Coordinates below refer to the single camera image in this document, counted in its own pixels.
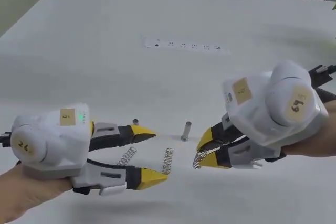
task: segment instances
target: white table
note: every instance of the white table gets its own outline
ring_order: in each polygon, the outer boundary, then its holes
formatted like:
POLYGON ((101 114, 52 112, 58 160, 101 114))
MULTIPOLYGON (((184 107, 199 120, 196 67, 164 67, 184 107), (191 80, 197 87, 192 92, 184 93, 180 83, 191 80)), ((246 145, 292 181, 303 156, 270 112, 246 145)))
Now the white table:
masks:
MULTIPOLYGON (((163 135, 192 121, 199 137, 225 113, 220 83, 280 59, 335 63, 333 4, 312 0, 40 0, 0 39, 2 132, 15 115, 81 101, 94 119, 163 135), (269 15, 273 10, 278 16, 269 15), (231 56, 145 48, 142 38, 226 45, 231 56)), ((334 83, 327 88, 336 91, 334 83)), ((16 223, 334 223, 335 158, 287 157, 262 170, 193 170, 197 141, 166 136, 137 145, 131 164, 158 168, 175 149, 170 179, 112 197, 66 193, 16 223)), ((122 150, 93 153, 114 162, 122 150)), ((0 150, 0 172, 16 158, 0 150)))

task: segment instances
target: hand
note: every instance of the hand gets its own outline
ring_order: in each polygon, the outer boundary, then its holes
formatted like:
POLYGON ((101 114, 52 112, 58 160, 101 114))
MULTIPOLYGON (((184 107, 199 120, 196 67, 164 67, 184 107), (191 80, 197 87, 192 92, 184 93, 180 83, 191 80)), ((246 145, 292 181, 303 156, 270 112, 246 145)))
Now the hand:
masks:
POLYGON ((16 220, 30 208, 71 189, 69 179, 34 180, 23 174, 21 164, 17 165, 0 176, 0 218, 5 223, 16 220))
POLYGON ((329 118, 324 127, 306 140, 284 146, 282 148, 284 153, 309 157, 336 156, 336 101, 326 103, 325 107, 329 118))

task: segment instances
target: metal spring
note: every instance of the metal spring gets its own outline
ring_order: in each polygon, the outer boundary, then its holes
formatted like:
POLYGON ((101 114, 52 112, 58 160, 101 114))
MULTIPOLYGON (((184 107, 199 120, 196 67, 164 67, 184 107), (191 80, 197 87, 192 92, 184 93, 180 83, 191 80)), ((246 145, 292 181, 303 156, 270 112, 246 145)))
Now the metal spring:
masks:
POLYGON ((174 149, 167 148, 164 155, 164 160, 162 164, 162 173, 163 174, 170 174, 172 169, 172 163, 173 163, 173 155, 174 155, 174 149))
POLYGON ((132 159, 132 157, 136 154, 137 149, 135 147, 130 147, 122 158, 119 160, 117 165, 127 165, 127 163, 132 159))
POLYGON ((193 168, 196 170, 201 169, 200 162, 205 158, 205 156, 208 155, 207 151, 199 151, 196 153, 194 162, 193 162, 193 168))

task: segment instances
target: gray gripper frame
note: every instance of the gray gripper frame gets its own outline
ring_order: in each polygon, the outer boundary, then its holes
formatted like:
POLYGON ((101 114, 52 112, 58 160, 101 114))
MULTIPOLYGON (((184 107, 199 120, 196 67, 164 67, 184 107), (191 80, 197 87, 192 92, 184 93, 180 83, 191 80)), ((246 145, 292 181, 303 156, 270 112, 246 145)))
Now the gray gripper frame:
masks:
POLYGON ((281 150, 256 144, 247 137, 227 145, 231 166, 238 169, 254 169, 257 160, 278 158, 281 150))
POLYGON ((100 189, 100 195, 113 194, 126 189, 126 170, 113 169, 87 162, 77 177, 72 177, 73 190, 89 194, 90 189, 100 189))

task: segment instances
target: metal cylinder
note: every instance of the metal cylinder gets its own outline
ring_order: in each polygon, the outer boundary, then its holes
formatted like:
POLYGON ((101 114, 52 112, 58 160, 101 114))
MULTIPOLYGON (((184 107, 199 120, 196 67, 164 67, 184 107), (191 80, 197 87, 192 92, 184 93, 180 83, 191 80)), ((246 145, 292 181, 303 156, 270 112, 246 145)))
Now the metal cylinder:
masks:
POLYGON ((188 122, 185 123, 184 131, 183 131, 183 134, 181 136, 182 141, 187 141, 188 140, 190 129, 191 129, 191 122, 188 121, 188 122))
POLYGON ((134 125, 139 125, 139 120, 138 119, 133 119, 133 124, 134 125))

